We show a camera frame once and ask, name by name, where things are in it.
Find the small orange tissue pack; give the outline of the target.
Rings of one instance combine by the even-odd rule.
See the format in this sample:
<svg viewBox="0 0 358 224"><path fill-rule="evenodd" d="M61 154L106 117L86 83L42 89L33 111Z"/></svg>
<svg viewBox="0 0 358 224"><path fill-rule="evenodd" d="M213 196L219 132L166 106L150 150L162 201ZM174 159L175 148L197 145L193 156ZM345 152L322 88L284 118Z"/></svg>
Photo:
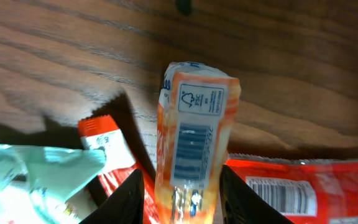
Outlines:
<svg viewBox="0 0 358 224"><path fill-rule="evenodd" d="M239 107L238 78L197 62L169 64L157 108L155 203L161 223L212 223Z"/></svg>

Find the red snack bag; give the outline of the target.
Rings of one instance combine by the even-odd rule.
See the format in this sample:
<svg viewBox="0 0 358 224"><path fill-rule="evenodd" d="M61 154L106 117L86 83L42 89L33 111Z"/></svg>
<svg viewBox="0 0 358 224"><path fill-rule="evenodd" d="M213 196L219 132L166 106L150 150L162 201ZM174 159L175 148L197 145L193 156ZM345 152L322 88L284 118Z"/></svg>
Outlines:
<svg viewBox="0 0 358 224"><path fill-rule="evenodd" d="M293 223L358 223L358 159L230 154L226 165Z"/></svg>

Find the small red Nescafe packet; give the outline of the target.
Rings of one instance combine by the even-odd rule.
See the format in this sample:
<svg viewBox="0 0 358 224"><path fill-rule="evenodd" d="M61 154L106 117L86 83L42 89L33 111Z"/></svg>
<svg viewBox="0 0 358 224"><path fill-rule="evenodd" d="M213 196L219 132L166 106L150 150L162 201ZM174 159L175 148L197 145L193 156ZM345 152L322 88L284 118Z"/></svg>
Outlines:
<svg viewBox="0 0 358 224"><path fill-rule="evenodd" d="M154 181L133 155L113 118L110 115L104 115L82 119L78 122L78 131L86 150L102 149L106 154L104 168L88 184L95 204L102 205L134 170L140 169L144 177L143 222L146 224L159 223Z"/></svg>

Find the light green wet wipes pack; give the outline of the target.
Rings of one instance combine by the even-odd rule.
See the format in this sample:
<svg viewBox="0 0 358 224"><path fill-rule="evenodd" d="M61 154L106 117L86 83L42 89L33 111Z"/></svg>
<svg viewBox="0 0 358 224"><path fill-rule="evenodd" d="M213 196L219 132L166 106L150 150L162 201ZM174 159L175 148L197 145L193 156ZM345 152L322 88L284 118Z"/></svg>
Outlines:
<svg viewBox="0 0 358 224"><path fill-rule="evenodd" d="M0 144L0 223L80 223L69 199L105 163L102 150Z"/></svg>

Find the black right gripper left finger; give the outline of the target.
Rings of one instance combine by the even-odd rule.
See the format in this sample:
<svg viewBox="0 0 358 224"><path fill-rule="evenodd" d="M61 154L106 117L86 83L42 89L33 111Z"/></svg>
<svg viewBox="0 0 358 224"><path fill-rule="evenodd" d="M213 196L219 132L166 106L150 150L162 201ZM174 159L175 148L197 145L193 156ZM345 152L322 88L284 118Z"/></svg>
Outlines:
<svg viewBox="0 0 358 224"><path fill-rule="evenodd" d="M109 198L80 224L143 224L144 178L136 169Z"/></svg>

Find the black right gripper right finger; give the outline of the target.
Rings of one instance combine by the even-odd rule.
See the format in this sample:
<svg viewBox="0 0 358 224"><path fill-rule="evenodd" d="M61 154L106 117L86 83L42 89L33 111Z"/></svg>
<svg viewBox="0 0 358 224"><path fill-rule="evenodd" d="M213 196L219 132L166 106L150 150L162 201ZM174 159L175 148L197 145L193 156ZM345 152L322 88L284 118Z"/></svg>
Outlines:
<svg viewBox="0 0 358 224"><path fill-rule="evenodd" d="M229 166L219 180L224 224L293 224L263 201Z"/></svg>

